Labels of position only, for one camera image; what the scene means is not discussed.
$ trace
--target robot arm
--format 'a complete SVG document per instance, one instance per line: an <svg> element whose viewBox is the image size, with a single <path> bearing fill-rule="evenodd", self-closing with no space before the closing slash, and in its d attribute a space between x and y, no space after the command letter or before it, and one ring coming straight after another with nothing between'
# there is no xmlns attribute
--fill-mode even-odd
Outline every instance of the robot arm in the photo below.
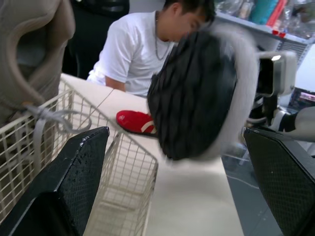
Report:
<svg viewBox="0 0 315 236"><path fill-rule="evenodd" d="M292 115L278 107L278 96L288 95L294 89L296 55L293 52L262 52L259 58L257 95L248 122L265 125L295 140L315 142L315 107Z"/></svg>
<svg viewBox="0 0 315 236"><path fill-rule="evenodd" d="M304 108L292 115L277 110L269 128L295 140L315 143L315 107Z"/></svg>

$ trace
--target shoelace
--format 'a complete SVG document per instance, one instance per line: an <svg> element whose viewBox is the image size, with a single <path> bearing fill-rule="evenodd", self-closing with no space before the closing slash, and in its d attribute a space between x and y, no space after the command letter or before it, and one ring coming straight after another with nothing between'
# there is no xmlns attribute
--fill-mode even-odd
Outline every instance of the shoelace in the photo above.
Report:
<svg viewBox="0 0 315 236"><path fill-rule="evenodd" d="M86 132L90 129L92 121L89 115L73 111L73 110L61 110L52 112L47 108L36 107L33 105L25 105L26 109L37 119L34 133L33 133L33 148L34 148L34 172L35 175L41 171L41 145L42 145L42 135L46 122L54 121L57 123L56 127L59 133L62 134L79 134ZM64 118L65 115L81 115L86 117L88 120L88 125L81 129L74 129L71 122Z"/></svg>

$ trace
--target wire basket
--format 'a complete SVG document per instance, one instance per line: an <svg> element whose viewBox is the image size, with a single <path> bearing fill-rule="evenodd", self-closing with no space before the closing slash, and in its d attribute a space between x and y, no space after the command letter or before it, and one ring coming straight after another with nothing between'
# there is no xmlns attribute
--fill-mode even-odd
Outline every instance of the wire basket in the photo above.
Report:
<svg viewBox="0 0 315 236"><path fill-rule="evenodd" d="M74 129L108 126L110 136L102 175L84 235L142 236L145 234L158 162L65 81L59 95L42 105L51 111L75 110L66 119ZM47 122L40 158L34 157L32 135L36 120L24 115L0 128L0 224L34 179L39 169L54 160L73 134L59 132L59 124Z"/></svg>

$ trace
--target red shoe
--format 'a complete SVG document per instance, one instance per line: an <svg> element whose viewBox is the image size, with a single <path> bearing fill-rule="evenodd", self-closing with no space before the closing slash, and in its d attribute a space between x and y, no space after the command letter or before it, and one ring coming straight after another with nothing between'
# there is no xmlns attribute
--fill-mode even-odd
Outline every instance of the red shoe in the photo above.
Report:
<svg viewBox="0 0 315 236"><path fill-rule="evenodd" d="M142 112L120 111L116 115L117 124L133 134L157 137L157 130L150 115Z"/></svg>

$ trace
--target bottle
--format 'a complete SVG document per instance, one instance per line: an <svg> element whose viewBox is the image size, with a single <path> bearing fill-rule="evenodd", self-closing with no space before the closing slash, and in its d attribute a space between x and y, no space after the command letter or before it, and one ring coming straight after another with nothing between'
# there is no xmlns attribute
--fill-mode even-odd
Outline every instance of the bottle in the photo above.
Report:
<svg viewBox="0 0 315 236"><path fill-rule="evenodd" d="M237 13L243 3L243 0L225 0L222 6L222 12L233 16Z"/></svg>
<svg viewBox="0 0 315 236"><path fill-rule="evenodd" d="M241 9L240 9L240 14L239 14L239 18L244 19L244 20L248 20L251 12L252 12L252 8L254 7L254 2L253 0L244 0Z"/></svg>

